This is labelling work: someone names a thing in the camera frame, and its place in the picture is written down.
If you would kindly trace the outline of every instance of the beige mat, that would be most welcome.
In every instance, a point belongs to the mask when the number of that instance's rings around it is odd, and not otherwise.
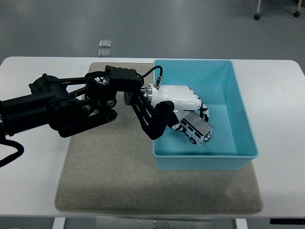
[[[152,64],[93,63],[146,73]],[[152,74],[145,82],[152,83]],[[252,163],[239,171],[164,171],[155,168],[152,140],[117,94],[115,121],[71,138],[55,206],[105,214],[250,214],[263,208]]]

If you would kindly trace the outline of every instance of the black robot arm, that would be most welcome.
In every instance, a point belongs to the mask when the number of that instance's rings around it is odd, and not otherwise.
[[[13,136],[41,125],[49,124],[61,137],[69,137],[116,119],[118,91],[137,95],[132,105],[145,133],[152,139],[159,138],[170,119],[173,103],[161,102],[156,108],[141,96],[143,79],[134,69],[106,66],[104,72],[92,72],[83,78],[58,79],[43,74],[29,85],[31,95],[0,101],[0,144],[17,149],[13,155],[0,160],[0,167],[22,155],[23,146],[7,140]],[[69,93],[69,85],[85,84]]]

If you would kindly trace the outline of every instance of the plastic container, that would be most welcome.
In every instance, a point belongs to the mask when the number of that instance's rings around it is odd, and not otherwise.
[[[167,127],[153,141],[158,169],[238,170],[258,156],[231,61],[155,60],[154,65],[163,67],[161,84],[187,85],[200,96],[213,127],[211,139],[201,146]]]

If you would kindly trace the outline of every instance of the cable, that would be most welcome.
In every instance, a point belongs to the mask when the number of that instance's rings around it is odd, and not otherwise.
[[[137,76],[139,76],[141,79],[145,78],[146,76],[148,76],[150,73],[152,73],[153,70],[159,68],[160,69],[160,76],[162,76],[163,74],[163,68],[160,65],[156,65],[154,66],[151,70],[149,70],[147,73],[145,73],[144,75],[140,75],[137,73]]]
[[[16,153],[8,155],[4,159],[0,160],[0,167],[3,167],[5,165],[7,165],[8,163],[12,162],[13,160],[17,159],[24,152],[23,146],[18,142],[8,140],[8,139],[3,139],[3,140],[0,140],[0,144],[6,145],[6,146],[11,146],[11,147],[14,147],[15,149],[17,149]]]

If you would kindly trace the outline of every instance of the toy vehicle wheel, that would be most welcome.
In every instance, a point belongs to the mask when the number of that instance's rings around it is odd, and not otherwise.
[[[299,12],[299,11],[296,11],[296,12],[294,13],[294,16],[297,18],[298,16],[300,16],[300,12]]]
[[[191,142],[193,145],[195,145],[195,144],[196,144],[196,140],[195,140],[195,139],[193,139],[192,137],[190,137],[190,142]]]

